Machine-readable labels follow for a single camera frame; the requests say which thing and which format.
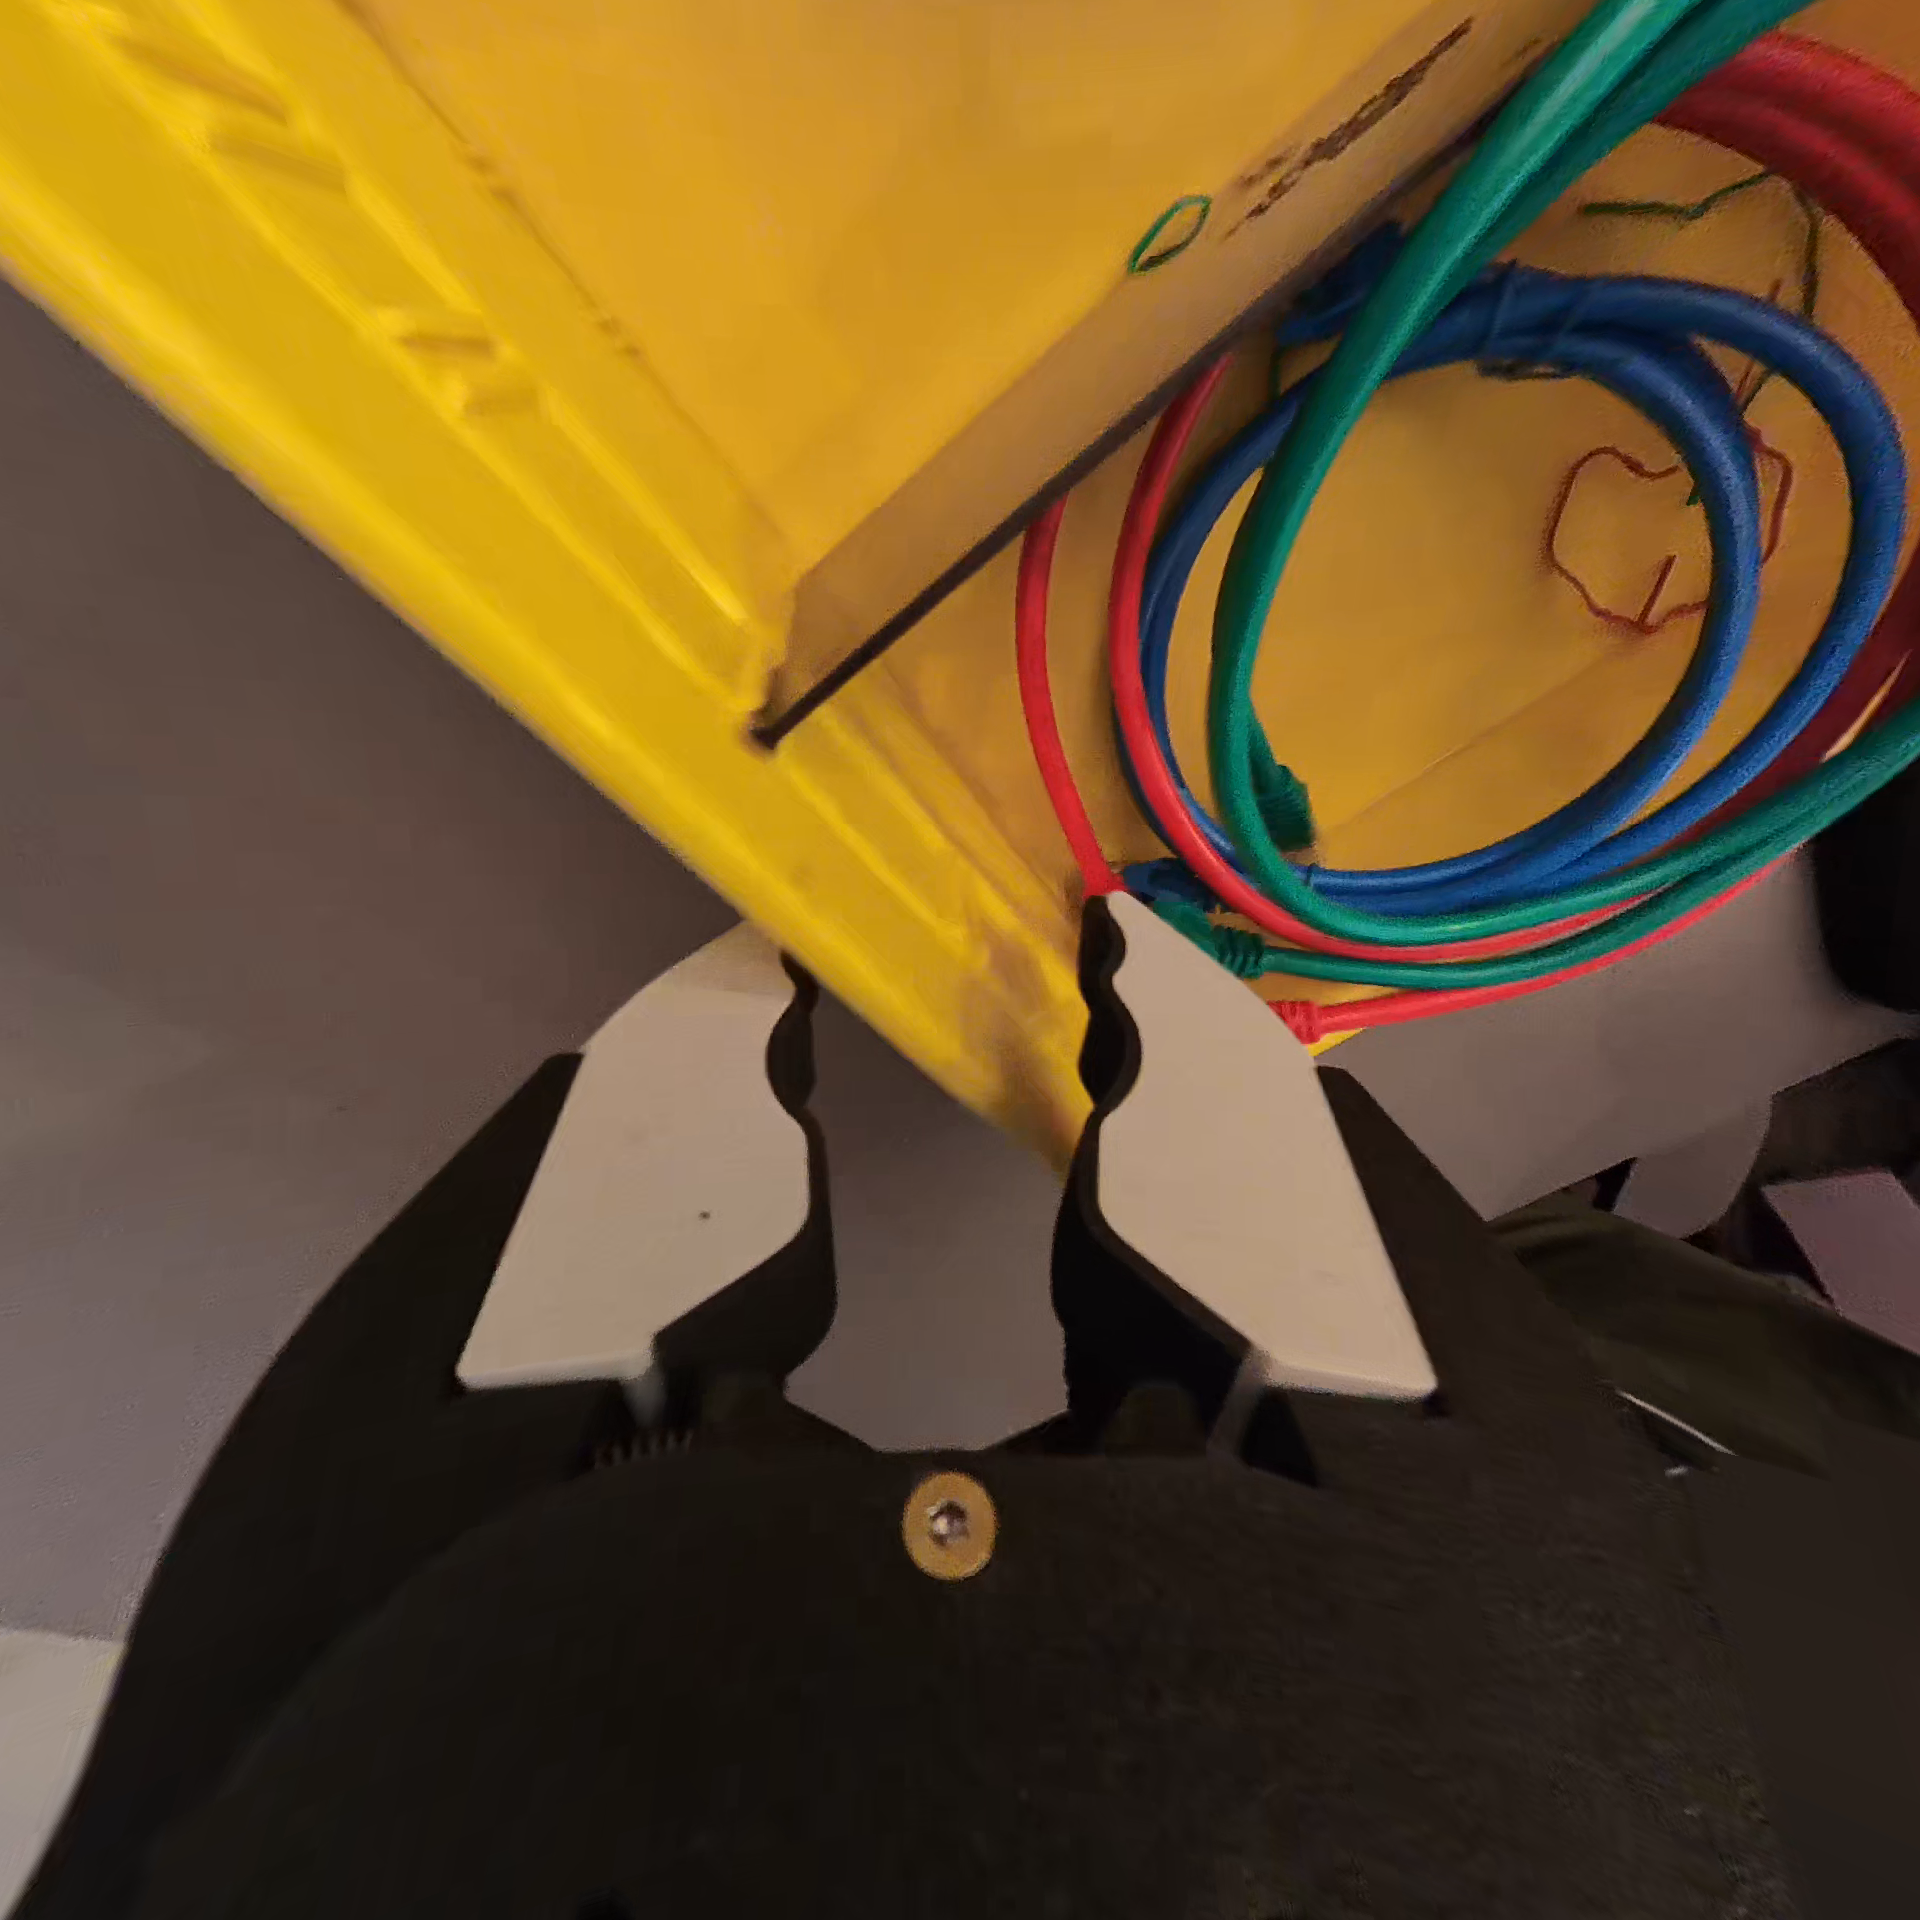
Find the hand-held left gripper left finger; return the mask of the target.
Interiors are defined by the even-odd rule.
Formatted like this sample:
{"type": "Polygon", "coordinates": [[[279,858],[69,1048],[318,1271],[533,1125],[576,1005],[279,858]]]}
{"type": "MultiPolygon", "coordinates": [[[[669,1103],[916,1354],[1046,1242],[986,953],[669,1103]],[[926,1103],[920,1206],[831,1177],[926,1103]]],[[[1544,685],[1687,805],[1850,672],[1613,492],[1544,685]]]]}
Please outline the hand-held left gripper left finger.
{"type": "Polygon", "coordinates": [[[641,1426],[773,1384],[831,1328],[817,986],[737,922],[583,1046],[457,1359],[462,1386],[606,1382],[641,1426]]]}

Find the person's olive shirt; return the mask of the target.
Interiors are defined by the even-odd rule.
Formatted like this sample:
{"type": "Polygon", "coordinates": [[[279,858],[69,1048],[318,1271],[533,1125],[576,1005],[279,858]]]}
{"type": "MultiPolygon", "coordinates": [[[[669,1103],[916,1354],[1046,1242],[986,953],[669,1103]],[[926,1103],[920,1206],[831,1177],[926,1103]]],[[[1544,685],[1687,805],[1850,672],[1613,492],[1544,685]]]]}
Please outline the person's olive shirt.
{"type": "Polygon", "coordinates": [[[1839,1426],[1917,1439],[1917,1357],[1808,1287],[1552,1192],[1494,1237],[1618,1394],[1708,1452],[1823,1472],[1839,1426]]]}

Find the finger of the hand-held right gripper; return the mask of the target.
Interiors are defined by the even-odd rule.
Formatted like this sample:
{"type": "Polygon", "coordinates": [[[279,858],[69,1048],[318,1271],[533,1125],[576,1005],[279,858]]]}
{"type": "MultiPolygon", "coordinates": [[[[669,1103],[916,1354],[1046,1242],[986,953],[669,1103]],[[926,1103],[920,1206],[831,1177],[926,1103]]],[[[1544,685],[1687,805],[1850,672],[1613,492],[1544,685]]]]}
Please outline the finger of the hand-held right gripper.
{"type": "Polygon", "coordinates": [[[1893,1040],[1826,967],[1806,861],[1620,965],[1557,990],[1367,1031],[1349,1071],[1476,1212],[1757,1113],[1893,1040]]]}

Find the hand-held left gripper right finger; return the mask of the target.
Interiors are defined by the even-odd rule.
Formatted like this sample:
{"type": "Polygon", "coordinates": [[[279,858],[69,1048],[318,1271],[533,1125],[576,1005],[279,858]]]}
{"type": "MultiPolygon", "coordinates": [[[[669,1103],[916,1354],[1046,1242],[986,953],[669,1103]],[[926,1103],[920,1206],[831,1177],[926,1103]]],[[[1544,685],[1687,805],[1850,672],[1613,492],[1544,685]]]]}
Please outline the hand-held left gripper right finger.
{"type": "Polygon", "coordinates": [[[1422,1405],[1438,1390],[1314,1060],[1224,967],[1127,894],[1084,906],[1088,1007],[1049,1254],[1071,1426],[1144,1384],[1210,1441],[1279,1394],[1422,1405]]]}

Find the yellow plastic bin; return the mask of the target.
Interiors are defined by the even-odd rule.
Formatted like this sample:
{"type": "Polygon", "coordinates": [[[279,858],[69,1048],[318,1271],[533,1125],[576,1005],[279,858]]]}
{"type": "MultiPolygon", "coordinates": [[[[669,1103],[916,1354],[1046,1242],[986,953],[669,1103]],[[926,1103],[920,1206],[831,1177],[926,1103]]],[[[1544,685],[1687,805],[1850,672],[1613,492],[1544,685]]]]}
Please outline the yellow plastic bin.
{"type": "MultiPolygon", "coordinates": [[[[1231,354],[1172,504],[1287,308],[1596,7],[4,4],[4,273],[1062,1156],[1078,887],[1010,549],[1068,496],[1065,749],[1101,849],[1154,855],[1101,710],[1154,415],[1231,354]]],[[[1760,782],[1839,761],[1791,846],[1884,777],[1866,743],[1916,758],[1916,4],[1736,7],[1752,52],[1601,124],[1494,244],[1809,303],[1897,408],[1911,585],[1760,782]]],[[[1382,391],[1287,564],[1253,693],[1330,865],[1534,824],[1703,639],[1661,430],[1536,351],[1382,391]]]]}

